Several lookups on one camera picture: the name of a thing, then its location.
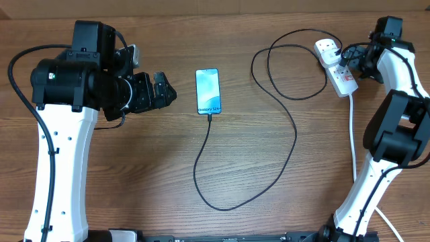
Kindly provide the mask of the white power extension strip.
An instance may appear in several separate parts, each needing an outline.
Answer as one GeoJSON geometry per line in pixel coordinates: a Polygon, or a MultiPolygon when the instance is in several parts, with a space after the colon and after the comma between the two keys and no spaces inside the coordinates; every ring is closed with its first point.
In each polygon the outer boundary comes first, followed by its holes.
{"type": "MultiPolygon", "coordinates": [[[[322,51],[334,48],[338,48],[335,41],[328,38],[319,40],[314,45],[317,57],[322,51]]],[[[325,71],[339,97],[350,96],[358,88],[357,82],[348,67],[341,67],[338,64],[325,69],[325,71]]]]}

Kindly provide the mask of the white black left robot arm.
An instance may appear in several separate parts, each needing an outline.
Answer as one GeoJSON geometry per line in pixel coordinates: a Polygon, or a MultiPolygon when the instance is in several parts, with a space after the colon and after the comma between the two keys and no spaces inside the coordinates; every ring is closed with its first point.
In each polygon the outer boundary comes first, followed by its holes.
{"type": "Polygon", "coordinates": [[[89,230],[85,188],[99,113],[122,125],[129,113],[169,106],[176,91],[162,72],[134,73],[135,45],[101,22],[77,21],[71,45],[31,73],[31,108],[39,129],[36,189],[25,241],[112,241],[89,230]]]}

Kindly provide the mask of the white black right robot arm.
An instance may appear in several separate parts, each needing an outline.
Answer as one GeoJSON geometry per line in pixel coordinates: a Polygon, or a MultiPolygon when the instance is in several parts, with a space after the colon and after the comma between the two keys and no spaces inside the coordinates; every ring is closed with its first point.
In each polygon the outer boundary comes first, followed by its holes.
{"type": "Polygon", "coordinates": [[[316,42],[314,49],[335,90],[345,97],[357,89],[350,70],[384,84],[386,97],[363,135],[367,151],[363,167],[345,201],[320,231],[307,241],[378,241],[368,223],[392,180],[404,169],[429,161],[421,156],[429,142],[429,94],[415,69],[415,48],[402,40],[402,19],[378,19],[370,42],[336,46],[333,40],[316,42]]]}

